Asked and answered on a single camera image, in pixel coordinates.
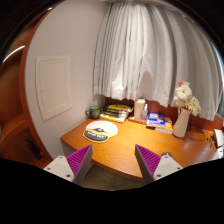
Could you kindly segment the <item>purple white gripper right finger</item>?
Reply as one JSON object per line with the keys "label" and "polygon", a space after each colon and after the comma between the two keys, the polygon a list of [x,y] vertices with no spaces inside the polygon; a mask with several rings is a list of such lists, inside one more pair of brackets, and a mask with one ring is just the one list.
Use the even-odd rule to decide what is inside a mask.
{"label": "purple white gripper right finger", "polygon": [[135,156],[146,184],[182,169],[169,152],[158,155],[143,146],[135,145]]}

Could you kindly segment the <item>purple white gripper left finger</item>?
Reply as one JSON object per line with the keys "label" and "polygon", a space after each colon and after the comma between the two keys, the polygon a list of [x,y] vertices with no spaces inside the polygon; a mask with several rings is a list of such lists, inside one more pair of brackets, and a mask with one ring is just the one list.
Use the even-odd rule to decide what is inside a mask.
{"label": "purple white gripper left finger", "polygon": [[44,170],[81,186],[91,167],[92,155],[92,145],[88,145],[67,157],[59,155]]}

